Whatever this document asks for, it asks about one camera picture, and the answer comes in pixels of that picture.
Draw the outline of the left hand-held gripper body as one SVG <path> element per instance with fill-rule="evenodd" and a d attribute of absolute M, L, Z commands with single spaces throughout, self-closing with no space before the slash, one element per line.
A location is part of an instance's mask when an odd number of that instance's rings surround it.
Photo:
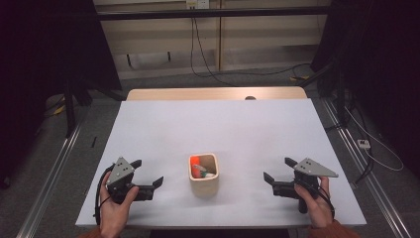
<path fill-rule="evenodd" d="M 131 163 L 120 157 L 112 168 L 111 174 L 106 181 L 106 187 L 112 200 L 121 204 L 128 192 L 135 185 L 132 183 L 135 170 Z M 152 200 L 155 188 L 152 185 L 140 185 L 135 201 Z"/>

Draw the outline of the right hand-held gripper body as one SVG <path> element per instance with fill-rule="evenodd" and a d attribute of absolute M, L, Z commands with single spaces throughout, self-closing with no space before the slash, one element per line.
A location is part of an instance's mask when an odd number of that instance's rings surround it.
<path fill-rule="evenodd" d="M 274 180 L 274 183 L 271 185 L 273 195 L 297 199 L 298 211 L 300 213 L 307 213 L 308 209 L 305 201 L 294 189 L 294 186 L 299 184 L 307 189 L 314 199 L 321 195 L 322 198 L 330 205 L 332 213 L 334 213 L 335 208 L 331 202 L 331 198 L 327 195 L 326 191 L 322 191 L 318 178 L 337 178 L 338 174 L 309 158 L 303 159 L 301 162 L 297 162 L 297 165 L 292 169 L 294 172 L 293 181 Z"/>

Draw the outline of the orange highlighter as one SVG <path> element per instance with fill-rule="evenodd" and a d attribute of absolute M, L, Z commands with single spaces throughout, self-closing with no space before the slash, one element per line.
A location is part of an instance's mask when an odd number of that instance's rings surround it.
<path fill-rule="evenodd" d="M 198 166 L 200 165 L 200 159 L 196 156 L 190 158 L 191 174 L 195 179 L 201 178 L 200 170 Z"/>

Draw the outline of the beige square pen holder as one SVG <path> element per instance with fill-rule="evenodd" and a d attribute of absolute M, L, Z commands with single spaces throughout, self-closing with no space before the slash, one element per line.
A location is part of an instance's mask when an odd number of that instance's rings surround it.
<path fill-rule="evenodd" d="M 196 156 L 200 159 L 200 165 L 208 173 L 215 174 L 212 178 L 194 178 L 191 174 L 190 158 Z M 213 196 L 219 188 L 219 165 L 214 154 L 192 155 L 188 162 L 188 175 L 192 192 L 199 197 Z"/>

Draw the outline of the person's right hand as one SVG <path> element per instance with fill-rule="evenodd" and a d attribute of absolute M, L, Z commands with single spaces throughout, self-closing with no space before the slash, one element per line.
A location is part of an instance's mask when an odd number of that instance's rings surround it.
<path fill-rule="evenodd" d="M 325 228 L 333 223 L 332 209 L 321 195 L 314 199 L 310 192 L 299 184 L 296 184 L 294 189 L 307 205 L 308 215 L 313 228 Z"/>

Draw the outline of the person's left hand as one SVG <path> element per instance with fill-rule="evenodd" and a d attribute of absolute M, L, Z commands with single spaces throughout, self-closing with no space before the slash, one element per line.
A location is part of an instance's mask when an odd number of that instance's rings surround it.
<path fill-rule="evenodd" d="M 115 203 L 106 188 L 109 176 L 110 172 L 105 175 L 100 188 L 100 238 L 119 238 L 127 224 L 131 204 L 139 189 L 133 186 L 121 204 Z"/>

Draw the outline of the white table mat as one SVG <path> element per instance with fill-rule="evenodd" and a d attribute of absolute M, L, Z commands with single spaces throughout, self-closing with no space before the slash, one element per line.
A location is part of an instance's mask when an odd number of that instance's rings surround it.
<path fill-rule="evenodd" d="M 188 176 L 192 155 L 213 154 L 218 190 L 198 197 Z M 118 158 L 142 160 L 135 184 L 163 184 L 136 202 L 129 224 L 142 228 L 268 228 L 309 224 L 295 199 L 275 196 L 263 176 L 292 180 L 284 160 L 310 158 L 337 173 L 330 181 L 337 219 L 366 220 L 309 99 L 170 100 L 122 103 L 96 172 Z"/>

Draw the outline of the black metal stand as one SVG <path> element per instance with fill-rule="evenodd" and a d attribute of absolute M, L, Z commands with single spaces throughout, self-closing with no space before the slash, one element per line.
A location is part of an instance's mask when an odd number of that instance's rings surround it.
<path fill-rule="evenodd" d="M 321 97 L 332 96 L 333 92 L 336 92 L 338 122 L 341 127 L 346 127 L 345 77 L 340 64 L 336 60 L 330 60 L 324 67 L 310 75 L 300 86 L 306 87 L 312 83 L 316 84 Z"/>
<path fill-rule="evenodd" d="M 63 87 L 64 106 L 67 122 L 67 138 L 70 137 L 76 128 L 73 99 L 76 99 L 78 104 L 81 106 L 90 106 L 93 101 L 91 95 L 89 94 L 90 89 L 99 91 L 105 96 L 110 97 L 116 101 L 125 101 L 127 99 L 126 96 L 113 92 L 111 89 L 106 89 L 105 87 L 100 86 L 98 83 L 95 83 L 92 80 L 83 78 L 78 80 L 68 79 Z"/>

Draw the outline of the wooden table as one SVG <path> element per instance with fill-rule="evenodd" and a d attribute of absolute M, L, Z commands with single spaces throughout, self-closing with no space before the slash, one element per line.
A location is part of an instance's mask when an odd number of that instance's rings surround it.
<path fill-rule="evenodd" d="M 133 89 L 127 96 L 134 100 L 255 100 L 255 99 L 306 99 L 299 86 L 269 87 L 199 87 Z"/>

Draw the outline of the dark curtain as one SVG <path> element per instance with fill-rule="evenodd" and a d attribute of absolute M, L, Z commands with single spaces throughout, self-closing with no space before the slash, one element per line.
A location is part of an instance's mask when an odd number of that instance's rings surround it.
<path fill-rule="evenodd" d="M 0 189 L 44 120 L 47 99 L 122 88 L 93 0 L 0 0 Z"/>
<path fill-rule="evenodd" d="M 350 30 L 345 79 L 404 165 L 420 178 L 420 0 L 331 0 L 320 70 Z"/>

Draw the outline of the aluminium floor rail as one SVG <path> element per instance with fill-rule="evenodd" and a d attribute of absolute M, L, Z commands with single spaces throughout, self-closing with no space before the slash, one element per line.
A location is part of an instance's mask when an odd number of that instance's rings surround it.
<path fill-rule="evenodd" d="M 321 102 L 322 122 L 367 221 L 358 231 L 366 238 L 419 238 L 416 213 L 411 210 L 419 193 L 417 178 L 401 165 L 359 109 L 348 111 L 347 126 L 341 127 L 335 101 L 323 98 Z M 368 140 L 370 148 L 361 149 L 357 140 Z"/>
<path fill-rule="evenodd" d="M 51 171 L 44 182 L 41 191 L 37 195 L 26 219 L 24 220 L 16 238 L 34 238 L 36 231 L 40 225 L 43 215 L 46 212 L 48 204 L 53 195 L 59 177 L 62 174 L 68 157 L 78 138 L 82 121 L 76 122 L 73 129 L 65 138 L 60 151 L 54 161 Z"/>

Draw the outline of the white wall socket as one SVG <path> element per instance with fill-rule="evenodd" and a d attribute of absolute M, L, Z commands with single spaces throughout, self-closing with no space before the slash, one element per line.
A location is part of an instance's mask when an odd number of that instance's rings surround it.
<path fill-rule="evenodd" d="M 186 8 L 193 9 L 209 9 L 210 2 L 209 0 L 185 0 Z"/>

